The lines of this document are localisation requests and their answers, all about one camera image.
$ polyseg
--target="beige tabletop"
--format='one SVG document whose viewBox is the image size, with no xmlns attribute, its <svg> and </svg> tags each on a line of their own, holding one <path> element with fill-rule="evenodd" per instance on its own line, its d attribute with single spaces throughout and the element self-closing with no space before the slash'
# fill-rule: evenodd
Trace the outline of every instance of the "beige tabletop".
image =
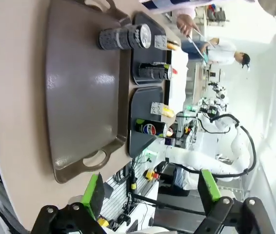
<svg viewBox="0 0 276 234">
<path fill-rule="evenodd" d="M 115 0 L 133 16 L 150 12 L 138 0 Z M 65 184 L 53 175 L 45 112 L 45 29 L 48 0 L 0 0 L 0 174 L 19 221 L 30 230 L 42 206 L 63 208 L 70 197 L 83 194 L 92 173 Z M 180 40 L 153 16 L 168 37 Z M 133 83 L 130 90 L 137 88 Z M 100 170 L 104 180 L 131 159 L 126 146 L 111 155 Z"/>
</svg>

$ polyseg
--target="black tray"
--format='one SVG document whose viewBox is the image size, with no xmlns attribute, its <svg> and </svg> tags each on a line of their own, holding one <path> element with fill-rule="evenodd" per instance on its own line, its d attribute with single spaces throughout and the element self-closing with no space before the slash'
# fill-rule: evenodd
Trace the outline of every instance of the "black tray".
<svg viewBox="0 0 276 234">
<path fill-rule="evenodd" d="M 157 138 L 153 135 L 135 131 L 135 121 L 137 118 L 161 121 L 160 115 L 150 113 L 153 101 L 163 102 L 163 90 L 161 87 L 136 89 L 130 101 L 128 152 L 132 158 L 137 157 Z"/>
<path fill-rule="evenodd" d="M 141 78 L 138 76 L 138 66 L 140 63 L 166 62 L 166 50 L 154 47 L 155 35 L 166 35 L 164 28 L 143 12 L 138 12 L 134 18 L 134 24 L 146 23 L 151 30 L 151 46 L 148 49 L 135 49 L 132 51 L 131 75 L 133 81 L 140 84 L 161 83 L 160 79 Z"/>
</svg>

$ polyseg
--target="tray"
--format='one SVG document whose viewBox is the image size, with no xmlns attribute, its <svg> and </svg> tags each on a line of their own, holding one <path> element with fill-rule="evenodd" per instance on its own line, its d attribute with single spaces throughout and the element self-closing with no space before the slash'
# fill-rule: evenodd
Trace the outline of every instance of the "tray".
<svg viewBox="0 0 276 234">
<path fill-rule="evenodd" d="M 46 103 L 56 181 L 95 171 L 127 139 L 130 52 L 97 47 L 100 30 L 130 24 L 107 0 L 101 12 L 83 0 L 51 0 L 47 27 Z M 85 158 L 105 154 L 96 166 Z"/>
<path fill-rule="evenodd" d="M 137 118 L 161 121 L 160 115 L 150 113 L 151 103 L 163 102 L 163 89 L 161 87 L 138 88 L 130 102 L 130 120 L 128 136 L 128 152 L 132 158 L 137 157 L 157 137 L 135 131 Z"/>
<path fill-rule="evenodd" d="M 141 78 L 138 76 L 138 66 L 140 63 L 166 62 L 166 50 L 160 50 L 154 47 L 155 35 L 166 35 L 164 28 L 143 12 L 138 12 L 134 18 L 134 24 L 146 23 L 151 30 L 152 41 L 148 49 L 135 49 L 132 52 L 131 75 L 133 81 L 140 84 L 162 83 L 160 79 Z"/>
</svg>

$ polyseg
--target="black soda can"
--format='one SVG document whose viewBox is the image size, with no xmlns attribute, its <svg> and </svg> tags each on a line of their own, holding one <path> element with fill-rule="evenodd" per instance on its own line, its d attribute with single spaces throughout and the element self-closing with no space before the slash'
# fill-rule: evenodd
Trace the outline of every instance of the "black soda can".
<svg viewBox="0 0 276 234">
<path fill-rule="evenodd" d="M 168 127 L 164 122 L 138 118 L 135 122 L 135 130 L 140 133 L 166 137 Z"/>
<path fill-rule="evenodd" d="M 105 29 L 99 33 L 98 44 L 103 50 L 149 48 L 151 31 L 147 24 Z"/>
<path fill-rule="evenodd" d="M 141 63 L 138 68 L 138 75 L 141 78 L 170 80 L 173 75 L 173 68 L 164 62 Z"/>
</svg>

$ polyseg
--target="pepsi logo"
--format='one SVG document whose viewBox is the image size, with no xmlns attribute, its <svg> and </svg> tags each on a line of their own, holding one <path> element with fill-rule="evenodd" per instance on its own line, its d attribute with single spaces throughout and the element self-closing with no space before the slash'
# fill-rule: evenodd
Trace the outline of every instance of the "pepsi logo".
<svg viewBox="0 0 276 234">
<path fill-rule="evenodd" d="M 149 135 L 155 135 L 157 133 L 155 126 L 151 123 L 148 123 L 143 127 L 143 132 Z"/>
</svg>

